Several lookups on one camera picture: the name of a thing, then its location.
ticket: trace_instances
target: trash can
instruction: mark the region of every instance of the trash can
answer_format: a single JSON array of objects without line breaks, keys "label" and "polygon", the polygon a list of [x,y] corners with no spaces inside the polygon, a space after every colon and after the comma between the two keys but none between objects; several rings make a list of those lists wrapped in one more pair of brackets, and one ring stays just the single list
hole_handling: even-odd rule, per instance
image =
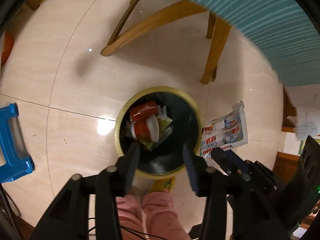
[{"label": "trash can", "polygon": [[168,116],[173,120],[173,132],[151,152],[141,144],[141,153],[136,173],[148,179],[165,179],[174,176],[185,165],[182,158],[182,146],[188,143],[195,153],[199,152],[201,123],[195,101],[183,91],[171,87],[151,87],[134,95],[122,107],[116,120],[115,143],[119,156],[129,149],[133,138],[122,133],[129,120],[129,110],[150,100],[157,105],[167,106]]}]

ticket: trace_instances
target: person's leg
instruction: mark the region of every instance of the person's leg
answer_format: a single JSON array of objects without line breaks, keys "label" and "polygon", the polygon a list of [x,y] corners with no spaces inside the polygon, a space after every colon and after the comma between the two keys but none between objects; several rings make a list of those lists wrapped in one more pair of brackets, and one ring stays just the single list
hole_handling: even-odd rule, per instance
[{"label": "person's leg", "polygon": [[190,240],[190,236],[180,225],[178,214],[173,208],[173,198],[169,193],[171,187],[169,180],[156,181],[150,191],[157,191],[143,197],[141,205],[147,215],[148,234],[161,236],[167,240]]},{"label": "person's leg", "polygon": [[[133,195],[117,197],[117,208],[119,222],[121,226],[131,228],[133,230],[143,232],[142,228],[142,212],[139,201]],[[123,240],[138,240],[139,237],[121,229]]]}]

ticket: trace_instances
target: bolt head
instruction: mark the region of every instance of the bolt head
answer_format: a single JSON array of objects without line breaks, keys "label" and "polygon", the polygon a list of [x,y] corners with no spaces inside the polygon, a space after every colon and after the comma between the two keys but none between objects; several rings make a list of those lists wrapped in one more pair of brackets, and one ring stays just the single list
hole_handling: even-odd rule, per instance
[{"label": "bolt head", "polygon": [[107,172],[116,172],[118,170],[118,168],[114,165],[109,166],[106,168]]},{"label": "bolt head", "polygon": [[81,176],[81,174],[79,174],[79,173],[73,174],[73,175],[71,176],[71,179],[72,179],[72,180],[79,180],[79,179],[81,179],[81,178],[82,178],[82,176]]},{"label": "bolt head", "polygon": [[208,166],[205,168],[207,173],[215,173],[217,170],[214,167]]},{"label": "bolt head", "polygon": [[249,180],[251,180],[251,176],[250,176],[249,174],[246,174],[246,173],[243,173],[243,174],[241,175],[241,177],[242,177],[242,179],[243,179],[244,181],[249,181]]}]

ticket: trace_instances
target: paper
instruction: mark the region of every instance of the paper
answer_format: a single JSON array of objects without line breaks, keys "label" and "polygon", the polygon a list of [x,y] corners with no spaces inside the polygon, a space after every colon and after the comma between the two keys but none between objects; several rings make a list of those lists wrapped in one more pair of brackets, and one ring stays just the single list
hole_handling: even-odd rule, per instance
[{"label": "paper", "polygon": [[320,84],[285,88],[297,111],[297,140],[320,133]]},{"label": "paper", "polygon": [[308,135],[316,136],[320,130],[320,110],[297,106],[298,123],[296,126],[297,140],[305,140]]}]

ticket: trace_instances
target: garbage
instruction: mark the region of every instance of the garbage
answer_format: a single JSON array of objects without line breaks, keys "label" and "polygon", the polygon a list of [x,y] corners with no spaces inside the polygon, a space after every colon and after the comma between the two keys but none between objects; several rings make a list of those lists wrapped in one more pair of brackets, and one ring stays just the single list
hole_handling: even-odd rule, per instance
[{"label": "garbage", "polygon": [[248,143],[243,101],[235,104],[232,110],[231,113],[208,122],[202,128],[200,156],[203,158],[212,160],[213,148],[220,147],[227,151]]},{"label": "garbage", "polygon": [[126,121],[123,135],[141,142],[152,151],[158,147],[172,132],[172,119],[167,115],[167,107],[148,101],[130,109],[130,120]]}]

